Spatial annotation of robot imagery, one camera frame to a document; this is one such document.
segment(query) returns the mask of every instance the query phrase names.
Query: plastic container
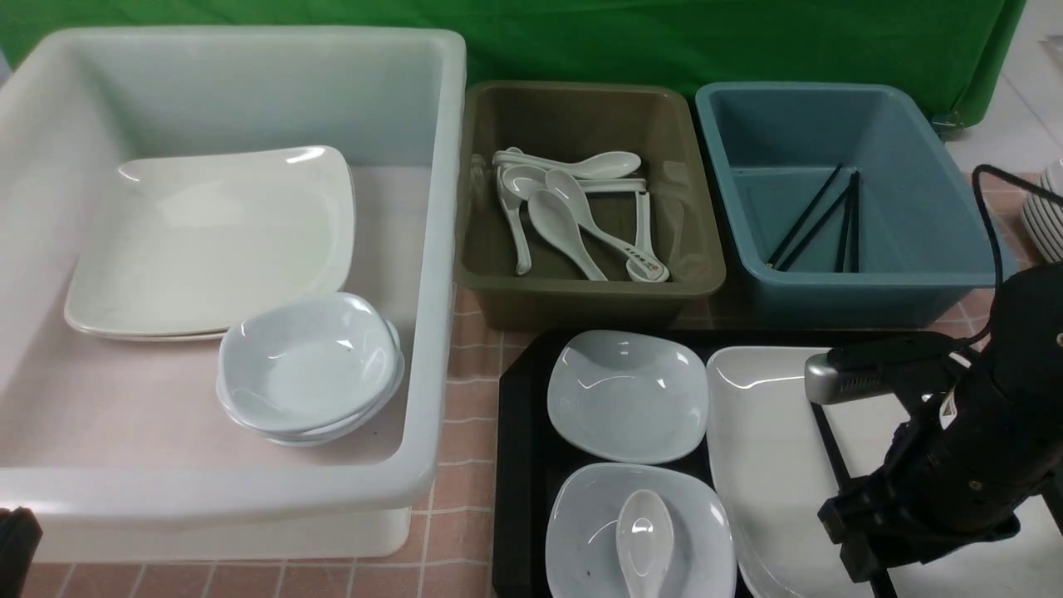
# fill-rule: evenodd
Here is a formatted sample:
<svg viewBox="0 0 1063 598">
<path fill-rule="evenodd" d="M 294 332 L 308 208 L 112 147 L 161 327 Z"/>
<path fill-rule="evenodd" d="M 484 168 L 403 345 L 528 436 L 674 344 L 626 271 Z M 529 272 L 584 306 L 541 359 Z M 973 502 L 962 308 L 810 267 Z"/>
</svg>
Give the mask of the plastic container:
<svg viewBox="0 0 1063 598">
<path fill-rule="evenodd" d="M 609 281 L 585 279 L 547 244 L 522 209 L 532 270 L 514 272 L 517 251 L 495 197 L 491 157 L 516 146 L 576 161 L 611 150 L 642 157 L 654 251 L 665 283 L 628 279 L 624 259 L 585 235 Z M 458 281 L 477 296 L 488 326 L 511 331 L 556 327 L 667 326 L 691 298 L 726 276 L 712 198 L 687 101 L 668 89 L 586 83 L 489 82 L 469 89 L 458 183 Z M 635 239 L 635 193 L 590 198 L 595 221 Z"/>
<path fill-rule="evenodd" d="M 993 286 L 971 187 L 904 92 L 881 85 L 715 83 L 698 90 L 695 103 L 761 324 L 924 327 L 973 288 Z M 846 170 L 803 230 L 839 195 L 847 173 L 859 170 L 860 270 L 833 271 L 841 209 L 790 271 L 767 267 L 837 164 Z M 1015 258 L 1000 245 L 1010 275 Z"/>
<path fill-rule="evenodd" d="M 0 508 L 38 561 L 381 556 L 435 479 L 450 353 L 465 42 L 381 28 L 55 34 L 0 88 Z M 269 444 L 213 398 L 218 342 L 90 338 L 66 286 L 117 167 L 328 144 L 351 166 L 344 290 L 399 331 L 407 382 L 320 448 Z"/>
</svg>

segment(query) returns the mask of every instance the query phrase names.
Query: pink tiled table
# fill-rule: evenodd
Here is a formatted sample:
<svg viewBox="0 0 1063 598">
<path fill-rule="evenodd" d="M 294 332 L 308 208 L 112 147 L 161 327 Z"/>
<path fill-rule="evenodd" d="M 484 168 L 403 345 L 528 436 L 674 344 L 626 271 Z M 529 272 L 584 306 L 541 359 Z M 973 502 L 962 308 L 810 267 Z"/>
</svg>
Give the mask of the pink tiled table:
<svg viewBox="0 0 1063 598">
<path fill-rule="evenodd" d="M 985 178 L 985 199 L 1023 267 L 1040 259 L 1018 211 L 1024 193 Z M 931 329 L 967 337 L 989 317 L 992 290 L 976 290 Z M 691 306 L 677 328 L 756 326 L 725 289 Z M 499 377 L 534 336 L 490 331 L 473 295 L 458 289 L 439 476 L 414 507 L 409 540 L 383 559 L 121 565 L 35 565 L 23 598 L 490 598 Z"/>
</svg>

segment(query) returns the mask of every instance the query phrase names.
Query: white tiled floor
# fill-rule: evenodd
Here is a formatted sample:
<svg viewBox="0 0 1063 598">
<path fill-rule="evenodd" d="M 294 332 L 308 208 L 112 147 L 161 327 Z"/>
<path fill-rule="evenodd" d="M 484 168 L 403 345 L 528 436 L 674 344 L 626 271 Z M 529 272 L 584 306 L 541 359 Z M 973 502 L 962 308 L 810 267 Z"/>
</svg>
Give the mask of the white tiled floor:
<svg viewBox="0 0 1063 598">
<path fill-rule="evenodd" d="M 1063 3 L 1027 0 L 985 118 L 945 143 L 961 170 L 1032 172 L 1063 158 L 1063 70 L 1041 45 L 1050 34 L 1063 34 Z"/>
</svg>

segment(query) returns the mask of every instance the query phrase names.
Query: stack of white plates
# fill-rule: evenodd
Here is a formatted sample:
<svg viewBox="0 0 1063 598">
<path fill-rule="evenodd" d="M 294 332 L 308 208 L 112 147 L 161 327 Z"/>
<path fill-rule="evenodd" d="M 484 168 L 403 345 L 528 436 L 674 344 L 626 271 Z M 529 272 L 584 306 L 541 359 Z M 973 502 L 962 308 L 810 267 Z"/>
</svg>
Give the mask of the stack of white plates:
<svg viewBox="0 0 1063 598">
<path fill-rule="evenodd" d="M 220 338 L 342 287 L 354 220 L 333 148 L 128 161 L 100 200 L 66 321 L 126 341 Z"/>
<path fill-rule="evenodd" d="M 230 329 L 218 400 L 230 420 L 273 443 L 317 446 L 376 415 L 405 370 L 394 326 L 365 298 L 336 292 Z"/>
<path fill-rule="evenodd" d="M 1063 160 L 1053 163 L 1041 174 L 1041 186 L 1063 193 Z M 1037 251 L 1048 261 L 1063 261 L 1063 207 L 1029 193 L 1023 204 L 1023 226 Z"/>
</svg>

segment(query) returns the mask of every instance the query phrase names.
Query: white ceramic spoon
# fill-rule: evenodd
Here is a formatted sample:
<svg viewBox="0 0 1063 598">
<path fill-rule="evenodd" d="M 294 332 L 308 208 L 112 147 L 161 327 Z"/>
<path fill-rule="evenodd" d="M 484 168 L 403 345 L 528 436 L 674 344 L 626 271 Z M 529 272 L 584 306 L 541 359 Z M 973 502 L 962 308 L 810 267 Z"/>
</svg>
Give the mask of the white ceramic spoon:
<svg viewBox="0 0 1063 598">
<path fill-rule="evenodd" d="M 587 279 L 609 279 L 587 252 L 579 224 L 563 199 L 546 189 L 539 189 L 528 200 L 528 216 L 536 232 L 572 259 Z"/>
<path fill-rule="evenodd" d="M 509 224 L 509 232 L 513 235 L 513 245 L 517 247 L 517 275 L 522 276 L 532 269 L 532 253 L 528 251 L 528 239 L 524 236 L 524 226 L 521 225 L 521 203 L 524 199 L 513 194 L 503 183 L 508 169 L 505 166 L 494 169 L 494 186 L 499 204 L 502 205 L 502 211 Z"/>
<path fill-rule="evenodd" d="M 668 268 L 657 257 L 603 230 L 594 222 L 594 216 L 591 213 L 591 205 L 587 201 L 587 194 L 579 188 L 579 183 L 572 177 L 572 174 L 563 170 L 551 170 L 546 172 L 546 187 L 564 200 L 569 209 L 572 210 L 576 222 L 584 229 L 632 260 L 635 269 L 641 277 L 647 281 L 662 281 L 668 279 Z"/>
<path fill-rule="evenodd" d="M 504 168 L 502 183 L 517 197 L 527 201 L 532 193 L 546 188 L 546 171 L 538 166 L 514 164 Z M 584 192 L 639 192 L 646 190 L 645 178 L 604 178 L 576 181 Z"/>
<path fill-rule="evenodd" d="M 549 159 L 526 153 L 513 153 L 510 151 L 497 151 L 494 153 L 493 163 L 500 164 L 527 164 L 539 168 L 564 170 L 566 172 L 579 178 L 621 178 L 638 170 L 642 165 L 642 158 L 629 151 L 607 151 L 597 155 L 592 155 L 581 161 L 568 164 Z"/>
<path fill-rule="evenodd" d="M 635 246 L 648 255 L 654 254 L 653 236 L 649 230 L 649 193 L 646 191 L 645 178 L 611 178 L 605 181 L 576 181 L 584 192 L 634 192 L 635 193 Z M 532 193 L 546 188 L 546 171 L 538 166 L 527 164 L 513 165 L 505 168 L 502 184 L 507 190 L 527 201 Z M 627 275 L 637 281 L 663 281 L 646 278 L 639 273 L 632 259 L 627 260 Z"/>
<path fill-rule="evenodd" d="M 672 564 L 675 529 L 655 492 L 635 491 L 617 519 L 617 557 L 631 598 L 658 598 Z"/>
</svg>

